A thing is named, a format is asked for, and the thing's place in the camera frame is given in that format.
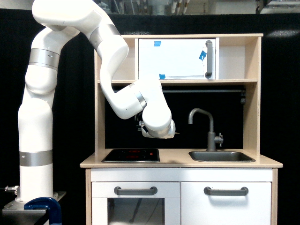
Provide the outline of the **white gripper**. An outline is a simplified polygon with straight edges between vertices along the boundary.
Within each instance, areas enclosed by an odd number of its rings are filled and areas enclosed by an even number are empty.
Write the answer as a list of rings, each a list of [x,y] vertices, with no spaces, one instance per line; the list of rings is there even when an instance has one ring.
[[[147,138],[159,138],[159,139],[170,139],[174,138],[176,127],[173,120],[171,120],[170,127],[166,129],[166,131],[162,132],[153,132],[149,131],[143,121],[139,121],[138,131],[141,131],[142,135]]]

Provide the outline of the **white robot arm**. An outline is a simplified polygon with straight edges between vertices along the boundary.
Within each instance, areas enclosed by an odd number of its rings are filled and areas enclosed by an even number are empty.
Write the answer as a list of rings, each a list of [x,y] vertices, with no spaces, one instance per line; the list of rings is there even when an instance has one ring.
[[[157,79],[137,80],[118,92],[112,78],[128,55],[129,47],[107,13],[91,0],[36,0],[34,19],[44,29],[32,44],[18,111],[20,190],[18,199],[29,202],[53,196],[53,99],[60,53],[64,45],[83,33],[102,64],[100,87],[121,119],[142,114],[142,134],[173,138],[175,124]]]

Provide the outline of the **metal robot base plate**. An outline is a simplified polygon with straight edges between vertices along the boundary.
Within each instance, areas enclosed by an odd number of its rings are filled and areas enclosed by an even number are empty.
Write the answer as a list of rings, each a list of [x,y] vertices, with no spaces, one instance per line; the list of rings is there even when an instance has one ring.
[[[55,192],[54,198],[60,203],[65,191]],[[46,209],[24,210],[26,202],[13,200],[2,209],[2,225],[49,225],[49,216]]]

